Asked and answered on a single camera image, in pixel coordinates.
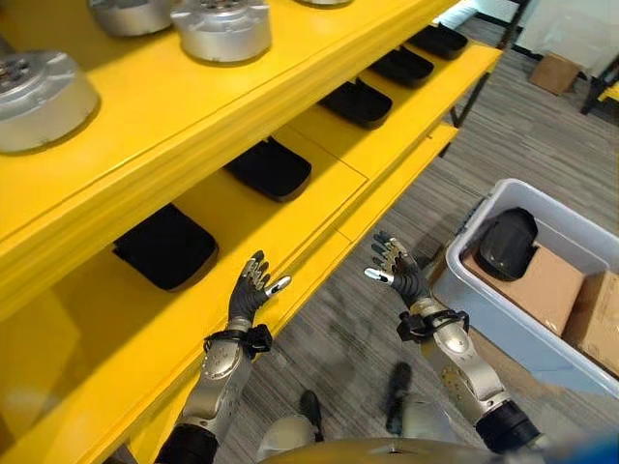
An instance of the brown cardboard box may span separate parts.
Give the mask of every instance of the brown cardboard box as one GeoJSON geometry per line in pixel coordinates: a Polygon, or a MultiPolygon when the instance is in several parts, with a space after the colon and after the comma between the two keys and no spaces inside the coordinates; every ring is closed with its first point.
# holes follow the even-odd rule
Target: brown cardboard box
{"type": "Polygon", "coordinates": [[[584,280],[563,338],[619,376],[619,275],[584,280]]]}
{"type": "Polygon", "coordinates": [[[511,282],[486,274],[472,254],[464,258],[463,264],[475,276],[561,336],[583,275],[548,248],[538,247],[524,276],[511,282]]]}
{"type": "Polygon", "coordinates": [[[554,95],[561,95],[570,88],[579,71],[580,67],[576,63],[548,53],[533,70],[529,82],[554,95]]]}

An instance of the gray plastic bin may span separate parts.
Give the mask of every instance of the gray plastic bin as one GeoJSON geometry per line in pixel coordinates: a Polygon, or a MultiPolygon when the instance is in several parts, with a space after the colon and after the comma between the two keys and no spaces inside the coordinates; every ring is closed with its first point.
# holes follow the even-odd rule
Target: gray plastic bin
{"type": "Polygon", "coordinates": [[[574,390],[619,397],[619,382],[575,348],[464,268],[460,257],[484,232],[488,218],[521,207],[536,219],[538,242],[584,274],[619,272],[619,239],[545,193],[516,179],[499,181],[447,249],[448,269],[435,297],[471,316],[471,325],[537,379],[574,390]]]}

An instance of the yellow shelf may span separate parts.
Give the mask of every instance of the yellow shelf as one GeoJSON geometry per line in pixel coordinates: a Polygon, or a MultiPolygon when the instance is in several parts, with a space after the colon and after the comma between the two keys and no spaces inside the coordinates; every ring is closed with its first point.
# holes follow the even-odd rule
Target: yellow shelf
{"type": "MultiPolygon", "coordinates": [[[[222,170],[174,201],[221,248],[217,266],[194,287],[158,290],[106,249],[0,324],[1,415],[15,441],[1,463],[101,460],[182,380],[202,337],[222,327],[248,257],[262,248],[275,274],[290,268],[366,181],[294,130],[275,138],[312,164],[295,201],[275,203],[222,170]],[[28,400],[15,400],[25,392],[28,400]]],[[[272,304],[260,320],[277,330],[289,317],[272,304]]]]}
{"type": "Polygon", "coordinates": [[[393,100],[389,124],[377,130],[364,130],[315,105],[289,125],[373,179],[397,156],[418,143],[479,79],[480,74],[490,70],[501,56],[500,50],[479,43],[471,43],[455,61],[441,60],[417,48],[411,49],[434,63],[430,80],[419,89],[411,91],[369,70],[361,73],[365,83],[393,100]]]}
{"type": "Polygon", "coordinates": [[[613,99],[616,102],[619,102],[619,82],[611,85],[606,90],[602,92],[602,94],[598,97],[600,102],[603,102],[606,99],[613,99]]]}
{"type": "MultiPolygon", "coordinates": [[[[349,220],[353,219],[355,225],[361,226],[365,231],[370,229],[420,174],[423,169],[423,167],[420,168],[420,160],[422,161],[421,166],[430,163],[454,138],[456,133],[456,129],[445,124],[434,129],[418,147],[405,154],[397,166],[381,176],[379,181],[364,192],[364,203],[359,209],[355,210],[349,220]]],[[[307,260],[303,260],[303,264],[290,270],[297,281],[296,294],[286,294],[286,290],[281,294],[277,307],[288,308],[288,305],[290,305],[288,317],[292,317],[325,276],[346,257],[358,240],[351,242],[340,232],[333,232],[316,250],[312,251],[307,260]]],[[[282,323],[275,327],[278,332],[282,323]]],[[[137,425],[136,431],[131,435],[128,444],[138,463],[150,464],[155,462],[157,453],[169,435],[196,380],[197,373],[194,373],[175,390],[170,400],[159,406],[150,417],[137,425]]]]}
{"type": "Polygon", "coordinates": [[[0,155],[0,320],[455,2],[271,0],[273,48],[240,67],[193,61],[174,31],[112,39],[83,2],[10,2],[3,36],[70,53],[102,106],[63,143],[0,155]]]}
{"type": "Polygon", "coordinates": [[[351,242],[360,241],[434,157],[456,136],[457,129],[439,124],[412,154],[397,162],[361,194],[342,215],[338,231],[351,242]]]}

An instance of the black object in bin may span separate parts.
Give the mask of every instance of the black object in bin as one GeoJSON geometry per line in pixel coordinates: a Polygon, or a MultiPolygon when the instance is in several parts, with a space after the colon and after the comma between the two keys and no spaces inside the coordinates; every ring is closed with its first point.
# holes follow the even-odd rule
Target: black object in bin
{"type": "Polygon", "coordinates": [[[387,119],[393,102],[358,78],[354,84],[344,82],[320,104],[364,129],[376,129],[387,119]]]}
{"type": "Polygon", "coordinates": [[[206,230],[168,204],[114,241],[113,250],[154,285],[177,291],[197,283],[217,261],[206,230]]]}
{"type": "Polygon", "coordinates": [[[538,235],[535,218],[522,208],[513,208],[492,219],[480,241],[475,261],[493,277],[518,280],[535,254],[538,235]]]}
{"type": "Polygon", "coordinates": [[[370,68],[398,84],[415,88],[423,85],[434,70],[434,65],[407,48],[392,50],[370,68]]]}
{"type": "Polygon", "coordinates": [[[443,24],[426,26],[408,41],[444,60],[455,60],[468,44],[466,37],[443,24]]]}
{"type": "Polygon", "coordinates": [[[311,164],[273,137],[225,166],[234,177],[275,201],[289,201],[310,181],[311,164]]]}

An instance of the gray carpet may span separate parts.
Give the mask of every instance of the gray carpet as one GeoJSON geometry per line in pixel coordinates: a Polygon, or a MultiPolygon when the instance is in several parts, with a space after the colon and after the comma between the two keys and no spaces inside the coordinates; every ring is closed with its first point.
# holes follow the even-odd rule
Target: gray carpet
{"type": "MultiPolygon", "coordinates": [[[[475,18],[461,29],[488,43],[503,30],[475,18]]],[[[446,157],[419,177],[376,230],[391,231],[432,254],[496,181],[516,177],[616,233],[617,128],[600,110],[578,113],[587,90],[584,80],[560,98],[529,84],[535,64],[513,51],[505,54],[446,157]]],[[[315,390],[322,401],[327,440],[384,436],[382,394],[392,365],[400,360],[413,366],[415,389],[447,409],[462,441],[481,445],[418,347],[398,341],[402,305],[390,289],[363,277],[368,250],[366,238],[283,330],[273,352],[256,364],[217,462],[253,462],[263,433],[296,411],[304,389],[315,390]]],[[[541,385],[483,338],[475,340],[550,438],[619,429],[619,401],[541,385]]]]}

